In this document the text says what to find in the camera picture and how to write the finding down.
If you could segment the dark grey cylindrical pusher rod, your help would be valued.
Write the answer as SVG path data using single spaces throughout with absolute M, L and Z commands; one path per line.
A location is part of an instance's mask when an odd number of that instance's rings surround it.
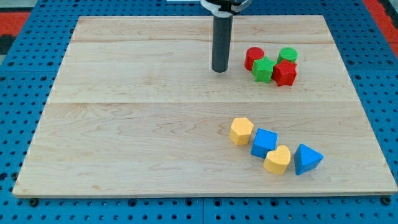
M 233 16 L 225 18 L 213 16 L 211 68 L 218 73 L 228 69 L 232 25 Z

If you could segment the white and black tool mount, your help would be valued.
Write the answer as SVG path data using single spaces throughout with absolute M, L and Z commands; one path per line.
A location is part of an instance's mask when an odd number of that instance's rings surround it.
M 200 0 L 200 4 L 216 17 L 230 17 L 249 7 L 252 0 Z

